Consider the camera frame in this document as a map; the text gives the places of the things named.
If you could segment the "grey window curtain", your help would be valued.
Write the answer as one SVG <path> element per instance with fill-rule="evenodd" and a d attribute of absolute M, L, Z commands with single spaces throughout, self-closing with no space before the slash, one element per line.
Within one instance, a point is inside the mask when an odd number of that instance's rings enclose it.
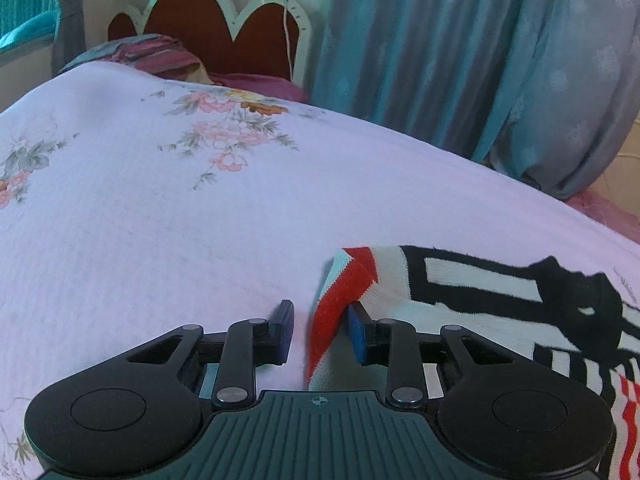
<path fill-rule="evenodd" d="M 58 0 L 58 20 L 52 46 L 53 76 L 86 50 L 85 0 Z"/>

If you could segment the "floral pink bed sheet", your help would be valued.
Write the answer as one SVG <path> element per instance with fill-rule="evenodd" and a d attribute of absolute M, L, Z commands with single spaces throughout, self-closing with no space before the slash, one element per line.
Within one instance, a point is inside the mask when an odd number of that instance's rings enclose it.
<path fill-rule="evenodd" d="M 1 474 L 41 466 L 24 415 L 52 382 L 184 324 L 295 307 L 264 389 L 309 389 L 335 254 L 416 246 L 623 275 L 639 247 L 544 193 L 342 114 L 89 63 L 1 115 Z"/>

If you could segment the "blue patterned curtain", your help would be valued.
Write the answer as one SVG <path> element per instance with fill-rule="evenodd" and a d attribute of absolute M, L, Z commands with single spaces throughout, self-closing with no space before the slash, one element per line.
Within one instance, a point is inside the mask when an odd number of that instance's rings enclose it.
<path fill-rule="evenodd" d="M 332 0 L 314 104 L 560 200 L 639 113 L 639 0 Z"/>

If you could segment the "striped knit sweater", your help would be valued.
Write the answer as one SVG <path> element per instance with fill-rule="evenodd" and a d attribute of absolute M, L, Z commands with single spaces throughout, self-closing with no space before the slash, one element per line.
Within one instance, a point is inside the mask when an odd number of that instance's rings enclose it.
<path fill-rule="evenodd" d="M 623 275 L 572 272 L 554 257 L 507 266 L 416 246 L 341 249 L 311 321 L 309 389 L 383 389 L 384 370 L 357 364 L 343 326 L 355 301 L 421 333 L 461 325 L 600 394 L 615 430 L 598 473 L 638 478 L 639 294 Z"/>

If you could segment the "cream round headboard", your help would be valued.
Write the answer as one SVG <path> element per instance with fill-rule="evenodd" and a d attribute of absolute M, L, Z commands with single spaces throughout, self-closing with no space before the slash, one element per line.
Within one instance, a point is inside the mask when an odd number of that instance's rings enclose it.
<path fill-rule="evenodd" d="M 639 122 L 636 120 L 613 161 L 593 188 L 618 208 L 639 215 Z"/>

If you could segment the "red heart-shaped headboard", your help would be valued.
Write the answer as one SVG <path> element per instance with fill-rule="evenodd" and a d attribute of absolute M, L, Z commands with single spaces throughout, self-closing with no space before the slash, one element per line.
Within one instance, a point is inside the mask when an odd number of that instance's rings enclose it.
<path fill-rule="evenodd" d="M 252 0 L 242 10 L 232 0 L 149 0 L 142 11 L 124 6 L 107 27 L 109 40 L 144 34 L 180 40 L 211 72 L 256 70 L 303 87 L 312 27 L 295 0 Z"/>

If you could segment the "maroon pillow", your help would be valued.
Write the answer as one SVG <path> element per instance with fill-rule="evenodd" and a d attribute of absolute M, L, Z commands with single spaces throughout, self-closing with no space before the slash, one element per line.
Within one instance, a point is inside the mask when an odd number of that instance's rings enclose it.
<path fill-rule="evenodd" d="M 126 65 L 163 79 L 216 84 L 292 102 L 308 101 L 304 89 L 280 76 L 259 75 L 256 70 L 232 70 L 228 74 L 206 70 L 201 59 L 186 50 L 180 40 L 166 35 L 149 34 L 104 42 L 76 56 L 58 74 L 94 61 Z"/>

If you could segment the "pink blanket on far bed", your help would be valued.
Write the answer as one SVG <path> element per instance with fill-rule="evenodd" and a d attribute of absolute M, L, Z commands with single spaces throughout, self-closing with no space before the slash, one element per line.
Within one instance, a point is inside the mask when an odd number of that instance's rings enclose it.
<path fill-rule="evenodd" d="M 585 188 L 565 201 L 591 220 L 607 226 L 612 231 L 640 243 L 639 218 L 630 212 L 620 209 L 607 198 L 591 188 Z"/>

